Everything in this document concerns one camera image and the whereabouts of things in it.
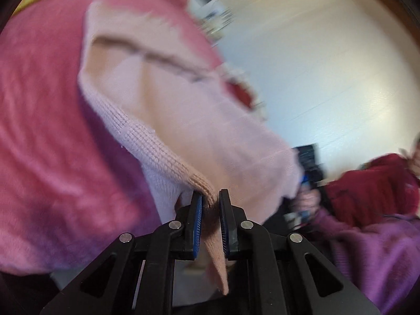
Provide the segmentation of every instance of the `red clothing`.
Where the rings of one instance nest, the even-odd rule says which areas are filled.
[[[335,217],[350,226],[380,223],[384,214],[415,214],[419,180],[397,154],[373,160],[365,170],[351,170],[325,186]]]

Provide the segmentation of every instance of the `purple garment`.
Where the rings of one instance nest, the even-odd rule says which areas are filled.
[[[321,209],[312,225],[330,242],[337,268],[383,314],[398,313],[420,276],[420,219],[395,215],[360,229]]]

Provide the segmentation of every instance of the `pink bedspread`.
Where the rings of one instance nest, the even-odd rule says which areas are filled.
[[[138,161],[81,98],[82,26],[93,0],[41,0],[0,35],[0,270],[81,266],[120,233],[160,224]],[[105,0],[163,16],[212,66],[186,0]]]

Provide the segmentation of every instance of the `round metal pin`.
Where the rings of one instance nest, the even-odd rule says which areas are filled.
[[[253,222],[249,220],[245,220],[241,223],[241,227],[244,228],[245,230],[249,230],[254,227],[254,224]]]
[[[177,230],[182,226],[181,222],[178,220],[173,220],[169,223],[169,227],[173,230]]]
[[[293,243],[300,243],[303,240],[303,237],[299,233],[292,233],[290,235],[290,240]]]
[[[128,243],[131,239],[133,239],[133,236],[129,233],[123,233],[120,235],[120,242],[122,243]]]

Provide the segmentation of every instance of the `tiled floor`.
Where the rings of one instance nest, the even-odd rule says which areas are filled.
[[[218,47],[245,69],[268,126],[317,143],[328,177],[410,148],[420,131],[420,53],[377,0],[223,0]]]

